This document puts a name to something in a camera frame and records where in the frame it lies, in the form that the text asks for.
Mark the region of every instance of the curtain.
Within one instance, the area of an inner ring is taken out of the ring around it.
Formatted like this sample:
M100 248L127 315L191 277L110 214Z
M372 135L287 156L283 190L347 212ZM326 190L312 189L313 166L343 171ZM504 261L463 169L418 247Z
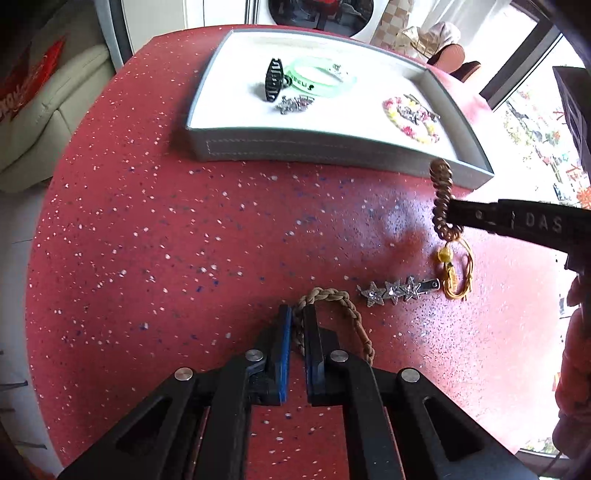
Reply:
M422 25L428 30L438 22L451 22L460 29L460 44L467 47L488 19L511 3L511 0L435 0Z

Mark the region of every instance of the star hair clip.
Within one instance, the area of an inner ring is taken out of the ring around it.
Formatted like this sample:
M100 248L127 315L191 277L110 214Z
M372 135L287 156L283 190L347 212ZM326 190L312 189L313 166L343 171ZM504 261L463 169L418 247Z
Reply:
M395 305L398 303L398 299L403 299L404 301L411 299L418 300L419 295L437 291L441 288L438 278L417 282L414 277L408 277L406 283L401 283L400 280L397 280L394 283L386 281L384 284L385 288L378 288L375 282L370 282L369 288L366 290L357 285L357 290L359 290L361 296L367 299L368 307L372 307L376 303L383 306L384 300L392 300L392 303Z

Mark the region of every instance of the rhinestone star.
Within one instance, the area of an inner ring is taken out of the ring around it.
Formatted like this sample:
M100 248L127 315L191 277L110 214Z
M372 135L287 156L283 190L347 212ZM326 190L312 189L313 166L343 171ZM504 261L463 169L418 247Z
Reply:
M391 299L395 305L398 303L400 297L404 297L406 289L400 285L400 280L390 283L389 281L384 282L386 284L386 293L382 295L384 300Z
M373 306L375 303L378 305L384 305L382 295L386 293L386 289L376 287L375 282L371 282L367 290L361 290L361 287L357 285L357 290L359 290L361 295L368 299L368 307Z
M403 285L404 289L404 301L410 299L418 300L418 289L421 288L421 284L414 281L414 277L408 277L406 285Z

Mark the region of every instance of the black hair claw clip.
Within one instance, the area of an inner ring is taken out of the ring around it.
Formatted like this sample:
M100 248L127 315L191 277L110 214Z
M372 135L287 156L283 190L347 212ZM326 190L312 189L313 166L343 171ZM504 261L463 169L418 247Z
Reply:
M291 78L283 75L283 64L280 59L271 59L265 76L265 97L267 102L274 102L282 88L291 85Z

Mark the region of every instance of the sofa cushion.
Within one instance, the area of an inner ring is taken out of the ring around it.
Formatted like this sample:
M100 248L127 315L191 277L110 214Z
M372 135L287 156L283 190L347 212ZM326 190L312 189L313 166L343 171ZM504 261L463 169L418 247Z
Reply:
M105 62L110 62L91 1L70 1L56 12L28 47L29 68L38 64L61 38L64 45L57 70L14 119L0 121L0 171L31 148L61 103Z
M31 148L61 103L110 61L106 45L89 48L55 72L14 119L5 118L0 123L0 170Z
M57 59L60 57L63 46L63 39L56 41L43 55L43 59L29 72L19 92L18 102L12 109L10 118L16 117L23 107L35 98L41 87L56 71Z
M104 62L53 112L33 146L0 172L1 191L20 192L53 175L72 132L114 75L111 62Z

